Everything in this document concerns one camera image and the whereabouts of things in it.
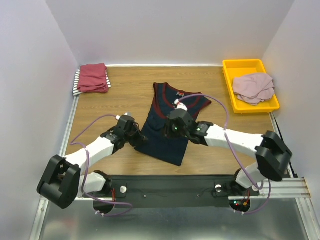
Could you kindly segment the navy basketball jersey 23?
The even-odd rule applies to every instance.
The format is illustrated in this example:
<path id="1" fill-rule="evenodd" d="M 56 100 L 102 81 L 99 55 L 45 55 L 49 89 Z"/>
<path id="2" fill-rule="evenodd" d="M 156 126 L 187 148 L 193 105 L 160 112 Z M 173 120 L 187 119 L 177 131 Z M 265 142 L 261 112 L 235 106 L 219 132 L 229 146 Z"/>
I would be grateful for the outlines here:
<path id="1" fill-rule="evenodd" d="M 153 84 L 154 97 L 142 127 L 142 134 L 147 137 L 147 141 L 134 149 L 139 153 L 181 166 L 189 140 L 185 137 L 167 138 L 163 129 L 167 116 L 175 109 L 175 100 L 192 93 L 176 89 L 165 83 Z"/>

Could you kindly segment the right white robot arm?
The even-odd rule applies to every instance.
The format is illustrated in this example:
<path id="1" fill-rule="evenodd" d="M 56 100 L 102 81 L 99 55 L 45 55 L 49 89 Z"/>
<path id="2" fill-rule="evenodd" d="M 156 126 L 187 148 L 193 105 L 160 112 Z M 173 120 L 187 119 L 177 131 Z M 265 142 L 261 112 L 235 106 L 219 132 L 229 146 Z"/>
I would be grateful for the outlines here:
<path id="1" fill-rule="evenodd" d="M 168 138 L 185 137 L 193 144 L 230 149 L 232 153 L 243 153 L 255 159 L 255 163 L 244 167 L 230 182 L 231 192 L 242 195 L 252 186 L 265 180 L 281 182 L 293 156 L 284 141 L 273 131 L 251 134 L 224 129 L 206 121 L 195 121 L 184 109 L 173 110 L 166 119 L 164 135 Z"/>

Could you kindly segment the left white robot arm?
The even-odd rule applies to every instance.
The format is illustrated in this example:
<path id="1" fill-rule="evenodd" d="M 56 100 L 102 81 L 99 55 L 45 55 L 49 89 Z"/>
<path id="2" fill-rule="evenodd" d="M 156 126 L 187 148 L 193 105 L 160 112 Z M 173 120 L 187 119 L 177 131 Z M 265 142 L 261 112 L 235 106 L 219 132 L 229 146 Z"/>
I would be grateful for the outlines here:
<path id="1" fill-rule="evenodd" d="M 85 145 L 76 138 L 71 145 L 80 150 L 65 156 L 54 155 L 48 162 L 37 186 L 37 193 L 65 209 L 77 197 L 94 198 L 92 193 L 106 197 L 111 193 L 111 184 L 100 173 L 89 173 L 89 168 L 121 150 L 125 144 L 138 147 L 148 138 L 143 135 L 135 119 L 126 114 L 111 115 L 117 124 L 102 133 L 94 142 Z"/>

